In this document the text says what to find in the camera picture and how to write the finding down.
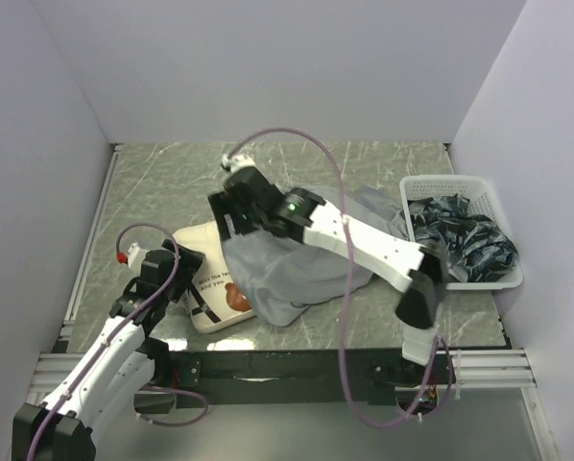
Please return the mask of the cream pillow with bear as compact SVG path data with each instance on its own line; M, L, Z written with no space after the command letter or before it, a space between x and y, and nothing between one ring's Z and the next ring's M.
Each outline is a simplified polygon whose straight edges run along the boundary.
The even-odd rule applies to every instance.
M254 312L227 268L216 222L177 230L175 237L181 246L203 254L186 298L193 327L209 334L252 318Z

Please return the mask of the grey pillowcase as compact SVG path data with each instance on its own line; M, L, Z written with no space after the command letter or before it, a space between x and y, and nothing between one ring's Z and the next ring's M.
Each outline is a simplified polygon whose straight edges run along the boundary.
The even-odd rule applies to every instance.
M347 214L408 239L402 204L369 186L346 196ZM254 313L275 327L293 323L309 306L342 297L348 261L329 251L278 238L265 230L221 241L232 280Z

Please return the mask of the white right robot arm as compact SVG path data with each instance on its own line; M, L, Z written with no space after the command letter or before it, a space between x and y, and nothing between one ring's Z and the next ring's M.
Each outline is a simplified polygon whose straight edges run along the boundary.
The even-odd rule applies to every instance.
M388 282L402 294L395 309L402 374L422 383L434 373L437 310L448 282L443 249L391 236L306 188L283 193L254 166L230 172L208 202L223 237L268 231L346 257Z

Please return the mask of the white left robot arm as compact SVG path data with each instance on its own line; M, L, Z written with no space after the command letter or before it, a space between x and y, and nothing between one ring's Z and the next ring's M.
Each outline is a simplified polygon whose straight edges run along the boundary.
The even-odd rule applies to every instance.
M149 251L131 245L117 258L134 277L74 369L41 403L16 412L13 460L94 459L105 427L134 394L173 380L169 347L151 332L191 287L204 255L164 240Z

